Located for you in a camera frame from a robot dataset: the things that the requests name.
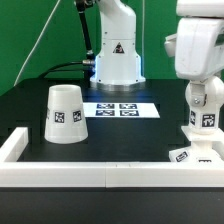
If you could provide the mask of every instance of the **black table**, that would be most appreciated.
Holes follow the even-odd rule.
[[[87,118],[88,139],[57,145],[44,139],[48,89],[82,87],[84,102],[154,103],[159,119]],[[83,81],[29,79],[0,97],[0,142],[28,127],[30,143],[18,162],[165,162],[187,146],[186,81],[151,80],[144,90],[104,92]],[[220,127],[223,127],[223,113]],[[1,223],[223,223],[222,188],[1,188]]]

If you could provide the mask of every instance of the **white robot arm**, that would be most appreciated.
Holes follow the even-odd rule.
[[[191,146],[170,152],[171,161],[220,159],[212,142],[224,137],[218,128],[224,85],[217,77],[224,68],[223,9],[224,1],[220,0],[177,2],[177,13],[185,18],[180,20],[176,36],[166,38],[165,47],[170,56],[175,55],[177,76],[190,80],[186,89],[189,126],[182,129]]]
[[[136,15],[120,0],[81,2],[83,8],[96,3],[101,17],[101,51],[96,56],[90,85],[109,91],[129,91],[144,86],[141,58],[135,50]]]

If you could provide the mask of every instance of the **green background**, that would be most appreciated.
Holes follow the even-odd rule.
[[[12,88],[57,0],[0,1],[0,94]],[[142,49],[142,0],[123,0],[137,15],[136,50],[144,52],[147,79],[175,79],[174,59],[164,50],[167,35],[176,32],[176,0],[145,0],[145,35]],[[94,52],[100,50],[100,17],[94,5],[86,11]],[[62,0],[41,42],[22,73],[35,78],[48,68],[85,58],[85,46],[74,0]],[[81,73],[69,74],[74,78]]]

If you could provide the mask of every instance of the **upside-down cup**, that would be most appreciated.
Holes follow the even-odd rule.
[[[80,87],[75,85],[50,87],[45,139],[52,143],[70,144],[87,137]]]

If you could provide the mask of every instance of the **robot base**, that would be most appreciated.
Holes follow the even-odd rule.
[[[220,129],[210,135],[195,134],[188,126],[182,130],[191,146],[170,151],[171,162],[223,162],[220,155],[224,153],[224,133]]]
[[[129,85],[113,85],[113,84],[103,84],[99,82],[90,81],[90,87],[100,90],[106,90],[111,92],[130,92],[145,88],[145,82],[137,82]]]

